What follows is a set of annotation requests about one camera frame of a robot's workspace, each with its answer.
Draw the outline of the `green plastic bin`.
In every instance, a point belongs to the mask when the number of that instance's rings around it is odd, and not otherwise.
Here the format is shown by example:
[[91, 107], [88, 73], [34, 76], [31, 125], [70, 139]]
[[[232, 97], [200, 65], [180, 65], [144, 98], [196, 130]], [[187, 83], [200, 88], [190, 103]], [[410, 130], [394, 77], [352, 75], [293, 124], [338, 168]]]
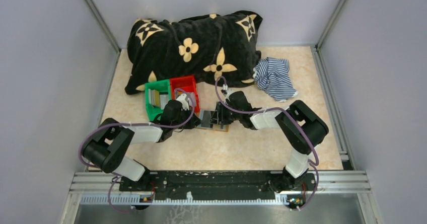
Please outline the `green plastic bin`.
[[155, 90], [158, 90], [160, 92], [168, 92], [169, 93], [169, 100], [171, 100], [172, 97], [171, 97], [169, 80], [161, 80], [161, 81], [147, 83], [145, 85], [145, 87], [146, 87], [146, 90], [145, 90], [146, 112], [147, 112], [147, 115], [149, 117], [149, 120], [154, 120], [154, 118], [156, 116], [163, 113], [163, 109], [154, 107], [154, 106], [149, 104], [148, 90], [149, 89], [155, 89]]

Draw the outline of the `yellow leather card holder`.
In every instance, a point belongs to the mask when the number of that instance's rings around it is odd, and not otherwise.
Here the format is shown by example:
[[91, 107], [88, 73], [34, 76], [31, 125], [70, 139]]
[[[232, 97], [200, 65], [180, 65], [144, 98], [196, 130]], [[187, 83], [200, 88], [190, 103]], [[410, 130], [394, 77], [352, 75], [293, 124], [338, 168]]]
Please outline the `yellow leather card holder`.
[[212, 131], [228, 132], [229, 131], [229, 126], [228, 125], [224, 125], [224, 124], [218, 124], [216, 115], [217, 115], [217, 112], [215, 111], [214, 115], [211, 118], [211, 123], [213, 124], [213, 129], [202, 129], [202, 128], [199, 128], [198, 126], [200, 124], [197, 125], [195, 128], [196, 129], [201, 129], [201, 130], [212, 130]]

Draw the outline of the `red plastic bin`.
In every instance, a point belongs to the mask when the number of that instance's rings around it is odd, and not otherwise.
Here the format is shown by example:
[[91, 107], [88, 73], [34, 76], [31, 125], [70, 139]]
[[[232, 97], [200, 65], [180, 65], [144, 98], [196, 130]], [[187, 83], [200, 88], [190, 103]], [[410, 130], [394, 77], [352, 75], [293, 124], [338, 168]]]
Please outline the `red plastic bin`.
[[180, 91], [178, 91], [178, 93], [175, 94], [176, 88], [183, 89], [184, 91], [190, 93], [191, 97], [195, 101], [195, 112], [196, 113], [200, 112], [199, 97], [198, 97], [197, 88], [196, 88], [196, 80], [193, 75], [170, 78], [169, 84], [170, 84], [172, 99], [176, 99], [176, 97], [181, 94]]

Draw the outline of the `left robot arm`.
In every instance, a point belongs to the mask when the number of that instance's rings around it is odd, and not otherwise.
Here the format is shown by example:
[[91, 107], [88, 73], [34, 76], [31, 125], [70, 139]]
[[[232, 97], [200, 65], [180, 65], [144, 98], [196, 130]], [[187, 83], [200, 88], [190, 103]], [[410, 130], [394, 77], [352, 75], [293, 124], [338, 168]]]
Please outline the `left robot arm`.
[[141, 163], [126, 156], [128, 148], [137, 143], [164, 142], [176, 129], [193, 129], [200, 125], [189, 103], [170, 100], [163, 112], [149, 123], [120, 123], [107, 118], [79, 147], [79, 157], [90, 166], [104, 173], [113, 173], [131, 180], [139, 191], [151, 184], [149, 170]]

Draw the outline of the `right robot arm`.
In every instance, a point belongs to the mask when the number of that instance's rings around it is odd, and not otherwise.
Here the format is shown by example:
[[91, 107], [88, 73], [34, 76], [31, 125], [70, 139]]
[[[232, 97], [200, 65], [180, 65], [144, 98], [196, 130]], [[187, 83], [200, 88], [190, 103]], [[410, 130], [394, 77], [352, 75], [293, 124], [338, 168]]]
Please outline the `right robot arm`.
[[272, 181], [277, 187], [298, 189], [310, 165], [319, 165], [315, 147], [329, 133], [326, 123], [303, 101], [296, 100], [287, 108], [253, 108], [242, 91], [221, 90], [225, 96], [220, 100], [220, 115], [230, 122], [238, 120], [251, 130], [280, 129], [293, 150], [282, 177]]

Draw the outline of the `cards in green bin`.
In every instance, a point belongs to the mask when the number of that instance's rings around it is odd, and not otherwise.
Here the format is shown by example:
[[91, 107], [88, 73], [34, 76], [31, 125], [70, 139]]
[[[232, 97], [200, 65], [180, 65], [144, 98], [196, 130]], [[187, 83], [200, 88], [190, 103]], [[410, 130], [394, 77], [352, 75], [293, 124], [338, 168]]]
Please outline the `cards in green bin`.
[[149, 94], [149, 104], [154, 107], [164, 109], [166, 104], [169, 101], [168, 92], [160, 92], [155, 89], [149, 89], [148, 94]]

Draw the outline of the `blue striped cloth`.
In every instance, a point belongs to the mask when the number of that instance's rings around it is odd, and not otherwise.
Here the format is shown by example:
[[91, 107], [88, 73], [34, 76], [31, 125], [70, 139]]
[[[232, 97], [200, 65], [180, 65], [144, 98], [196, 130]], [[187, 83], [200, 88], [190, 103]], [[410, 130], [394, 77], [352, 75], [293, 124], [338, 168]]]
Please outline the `blue striped cloth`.
[[299, 92], [291, 81], [290, 64], [287, 59], [263, 58], [253, 70], [253, 78], [258, 88], [275, 101], [285, 102], [298, 95]]

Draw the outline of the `black floral blanket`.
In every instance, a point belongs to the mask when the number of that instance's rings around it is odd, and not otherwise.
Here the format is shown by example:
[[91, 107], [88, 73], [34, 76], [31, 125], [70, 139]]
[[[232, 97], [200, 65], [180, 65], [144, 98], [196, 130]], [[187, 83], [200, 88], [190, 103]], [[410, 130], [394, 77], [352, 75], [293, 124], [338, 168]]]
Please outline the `black floral blanket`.
[[252, 85], [261, 59], [256, 43], [262, 21], [252, 11], [178, 22], [137, 19], [127, 41], [132, 69], [125, 92], [138, 94], [147, 83], [183, 76], [211, 85], [221, 76], [230, 87]]

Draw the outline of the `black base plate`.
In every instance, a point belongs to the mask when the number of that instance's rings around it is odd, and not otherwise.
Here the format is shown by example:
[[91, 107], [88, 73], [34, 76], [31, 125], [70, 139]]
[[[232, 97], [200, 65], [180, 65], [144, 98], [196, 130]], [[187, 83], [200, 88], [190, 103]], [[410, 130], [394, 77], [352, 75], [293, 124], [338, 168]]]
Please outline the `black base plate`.
[[201, 201], [274, 200], [283, 191], [312, 191], [315, 175], [306, 173], [292, 188], [279, 188], [272, 181], [283, 171], [151, 171], [137, 182], [126, 177], [120, 180], [122, 192], [146, 191], [155, 200], [183, 200], [191, 195]]

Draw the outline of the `aluminium front rail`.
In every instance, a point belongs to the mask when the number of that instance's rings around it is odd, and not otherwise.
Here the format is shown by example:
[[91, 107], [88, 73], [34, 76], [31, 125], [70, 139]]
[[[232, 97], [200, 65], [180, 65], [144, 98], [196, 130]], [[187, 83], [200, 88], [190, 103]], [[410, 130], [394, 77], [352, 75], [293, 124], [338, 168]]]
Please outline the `aluminium front rail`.
[[289, 205], [315, 194], [370, 193], [363, 171], [309, 171], [288, 185], [282, 171], [156, 171], [134, 182], [102, 172], [74, 175], [71, 194], [83, 204]]

